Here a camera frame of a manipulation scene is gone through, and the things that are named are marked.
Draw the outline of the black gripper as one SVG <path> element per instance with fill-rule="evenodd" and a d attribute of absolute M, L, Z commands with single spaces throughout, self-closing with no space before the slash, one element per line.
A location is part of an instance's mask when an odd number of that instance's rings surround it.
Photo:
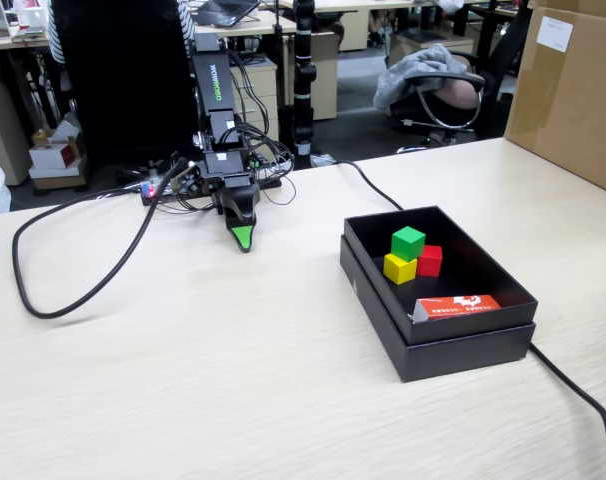
<path fill-rule="evenodd" d="M 246 165 L 244 154 L 241 151 L 206 153 L 200 164 L 200 192 L 219 193 L 226 227 L 240 251 L 249 253 L 260 188 Z"/>

